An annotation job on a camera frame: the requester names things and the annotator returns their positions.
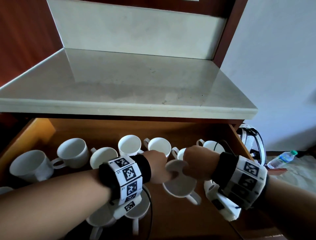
wristband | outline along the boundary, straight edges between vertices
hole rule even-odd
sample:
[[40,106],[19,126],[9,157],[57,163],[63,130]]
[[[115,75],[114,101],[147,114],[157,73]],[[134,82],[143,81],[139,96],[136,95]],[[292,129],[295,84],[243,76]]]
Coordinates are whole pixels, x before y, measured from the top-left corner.
[[221,153],[212,175],[221,193],[244,209],[250,208],[258,199],[266,185],[266,178],[265,167],[229,153]]
[[100,165],[99,178],[111,189],[111,201],[119,199],[118,205],[122,205],[140,195],[143,183],[151,178],[151,169],[143,155],[123,156]]

countertop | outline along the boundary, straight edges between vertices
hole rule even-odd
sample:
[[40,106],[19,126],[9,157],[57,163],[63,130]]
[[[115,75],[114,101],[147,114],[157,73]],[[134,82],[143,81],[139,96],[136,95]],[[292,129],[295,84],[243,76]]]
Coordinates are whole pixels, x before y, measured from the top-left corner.
[[202,59],[61,49],[0,88],[0,112],[252,119],[257,111]]

mug handle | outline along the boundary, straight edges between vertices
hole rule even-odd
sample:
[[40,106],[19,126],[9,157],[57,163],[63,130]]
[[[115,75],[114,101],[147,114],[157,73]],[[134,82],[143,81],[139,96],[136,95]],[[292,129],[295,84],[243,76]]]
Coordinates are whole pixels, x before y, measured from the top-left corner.
[[133,235],[138,235],[138,218],[133,219]]
[[186,198],[194,205],[200,205],[202,202],[202,198],[195,191],[186,196]]
[[144,145],[145,145],[145,147],[147,148],[147,150],[149,150],[148,149],[148,143],[150,142],[150,140],[149,140],[149,138],[145,138],[144,139]]
[[171,149],[171,153],[174,156],[175,159],[178,159],[178,153],[179,153],[179,149],[177,147],[174,147]]
[[197,146],[199,146],[199,145],[200,145],[200,144],[199,144],[200,142],[202,143],[202,147],[203,147],[203,145],[204,145],[205,141],[203,141],[202,139],[197,140]]
[[54,169],[60,169],[60,168],[63,168],[63,167],[66,167],[66,166],[67,166],[65,163],[60,164],[60,165],[58,165],[58,166],[54,166],[55,163],[60,162],[60,161],[63,162],[63,160],[62,160],[60,157],[58,157],[58,158],[54,159],[53,161],[51,161],[51,163],[52,163]]
[[102,234],[102,227],[93,227],[89,240],[98,240]]
[[92,152],[92,154],[93,153],[95,153],[96,151],[97,151],[97,149],[95,149],[95,148],[91,148],[91,150],[90,150],[91,152]]

open drawer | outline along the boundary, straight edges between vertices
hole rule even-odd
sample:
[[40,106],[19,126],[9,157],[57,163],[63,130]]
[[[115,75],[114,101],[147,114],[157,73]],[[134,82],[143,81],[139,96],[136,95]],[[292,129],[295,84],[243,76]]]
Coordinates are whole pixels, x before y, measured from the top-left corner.
[[[74,137],[85,140],[88,149],[112,147],[118,151],[118,141],[128,134],[136,135],[141,140],[163,137],[171,143],[172,147],[179,149],[192,146],[201,138],[205,141],[223,139],[235,154],[252,159],[230,124],[36,118],[31,120],[2,152],[0,157],[1,186],[19,188],[26,184],[9,174],[11,162],[26,151],[42,150],[52,160],[57,157],[58,146]],[[55,170],[53,177],[88,169],[91,169],[89,163],[81,169],[66,167]],[[202,197],[202,203],[199,206],[193,205],[186,199],[172,197],[164,191],[162,185],[148,183],[146,186],[153,202],[151,238],[216,236],[217,239],[239,239],[229,223],[206,199],[203,182],[198,182],[196,187],[196,192]],[[140,238],[146,237],[149,222],[150,213],[139,222]],[[122,230],[118,231],[119,235],[121,233],[122,236],[127,234]]]

white mug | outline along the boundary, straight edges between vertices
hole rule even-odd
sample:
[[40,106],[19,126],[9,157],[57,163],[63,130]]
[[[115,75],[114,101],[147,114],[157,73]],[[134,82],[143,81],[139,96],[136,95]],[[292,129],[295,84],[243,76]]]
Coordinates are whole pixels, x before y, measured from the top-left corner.
[[189,176],[183,174],[182,169],[188,165],[183,160],[171,160],[166,164],[166,170],[169,172],[178,172],[178,176],[168,182],[164,182],[163,188],[167,193],[176,198],[187,198],[194,205],[201,204],[201,197],[194,191],[197,181]]
[[[147,190],[150,196],[148,188],[145,185],[143,185],[143,187]],[[150,206],[150,202],[149,202],[146,192],[143,190],[140,195],[142,197],[142,201],[140,202],[140,204],[138,204],[136,207],[130,210],[127,214],[125,214],[127,218],[133,219],[133,235],[138,235],[138,232],[139,232],[138,221],[147,214],[149,206]]]
[[114,148],[105,147],[100,149],[91,149],[92,156],[90,158],[90,166],[92,169],[99,168],[102,163],[107,163],[109,160],[118,157],[118,153]]
[[203,147],[205,147],[209,150],[212,150],[214,152],[217,152],[219,154],[221,154],[222,152],[225,152],[225,149],[223,148],[223,146],[215,141],[206,141],[205,142],[202,139],[199,139],[199,140],[197,140],[197,146],[199,146],[199,143],[202,143]]
[[178,148],[174,147],[171,149],[171,153],[175,159],[183,160],[183,155],[184,155],[185,150],[186,150],[186,148],[182,148],[179,150]]
[[35,183],[49,179],[54,167],[43,151],[31,150],[18,156],[11,163],[9,171],[16,177]]
[[54,166],[55,169],[63,167],[80,168],[89,160],[89,151],[86,142],[81,138],[72,138],[63,142],[57,149],[58,158],[52,164],[62,161],[63,164]]
[[144,145],[148,150],[156,150],[158,152],[164,153],[166,157],[169,157],[171,152],[171,144],[168,142],[168,140],[162,137],[155,137],[152,140],[146,138],[144,139]]
[[10,191],[12,191],[12,190],[14,190],[14,189],[11,188],[11,187],[0,187],[0,195],[1,195],[1,194],[5,194],[5,193],[7,193],[7,192],[10,192]]
[[139,137],[135,135],[126,135],[119,140],[118,151],[120,156],[134,156],[144,152],[140,150],[141,146],[142,141],[140,141]]
[[109,203],[104,204],[97,211],[92,213],[86,221],[93,226],[90,234],[90,240],[98,240],[104,227],[110,227],[115,224],[116,219],[110,212]]

